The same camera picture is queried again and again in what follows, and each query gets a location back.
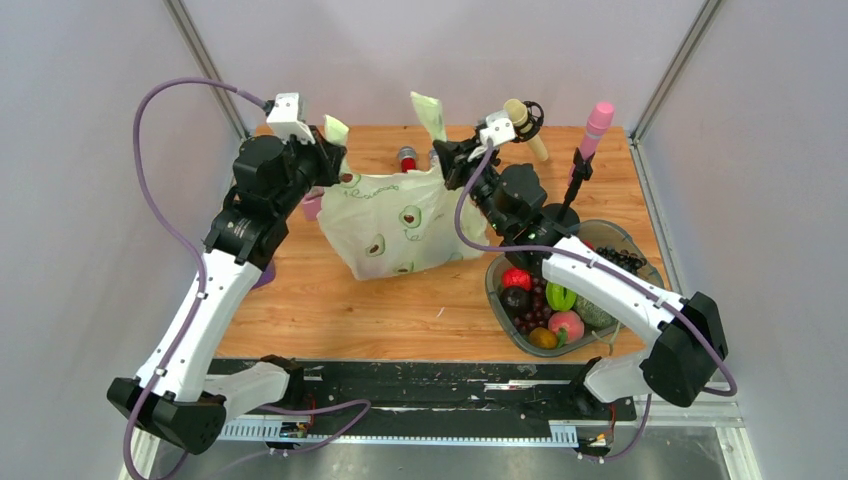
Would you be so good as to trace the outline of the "pale green plastic bag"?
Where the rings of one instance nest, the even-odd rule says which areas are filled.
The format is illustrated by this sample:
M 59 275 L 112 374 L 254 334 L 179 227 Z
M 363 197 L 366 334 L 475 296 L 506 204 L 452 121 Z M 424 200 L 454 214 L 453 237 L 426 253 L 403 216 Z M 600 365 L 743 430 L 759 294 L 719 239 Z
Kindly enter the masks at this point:
M 410 173 L 361 174 L 344 161 L 340 182 L 324 190 L 317 221 L 325 238 L 363 281 L 411 274 L 482 252 L 462 242 L 440 166 Z

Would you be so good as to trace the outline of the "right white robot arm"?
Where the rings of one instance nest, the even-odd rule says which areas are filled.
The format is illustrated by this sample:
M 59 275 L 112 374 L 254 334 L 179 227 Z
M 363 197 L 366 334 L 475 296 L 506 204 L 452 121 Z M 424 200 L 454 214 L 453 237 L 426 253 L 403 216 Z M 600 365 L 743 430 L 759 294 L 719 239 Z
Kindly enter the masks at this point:
M 733 397 L 738 385 L 725 358 L 726 337 L 716 302 L 696 292 L 685 298 L 640 279 L 604 258 L 545 215 L 547 193 L 534 167 L 497 171 L 492 142 L 472 138 L 432 143 L 449 190 L 460 197 L 454 218 L 472 202 L 500 236 L 494 250 L 510 263 L 560 285 L 611 314 L 644 343 L 626 356 L 588 362 L 571 403 L 596 417 L 624 397 L 656 394 L 678 407 L 707 393 Z

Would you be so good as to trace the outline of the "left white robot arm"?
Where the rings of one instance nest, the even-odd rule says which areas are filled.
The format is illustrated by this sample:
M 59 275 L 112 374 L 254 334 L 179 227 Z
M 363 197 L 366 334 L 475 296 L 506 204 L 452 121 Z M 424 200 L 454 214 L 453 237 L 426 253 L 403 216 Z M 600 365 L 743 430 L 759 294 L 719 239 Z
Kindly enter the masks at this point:
M 184 451 L 208 450 L 231 420 L 273 404 L 283 413 L 306 400 L 304 370 L 267 355 L 253 366 L 207 379 L 216 349 L 247 293 L 288 234 L 287 219 L 317 186 L 338 183 L 346 147 L 310 130 L 313 142 L 252 137 L 233 162 L 234 184 L 197 257 L 193 285 L 148 360 L 112 381 L 107 398 L 137 428 Z

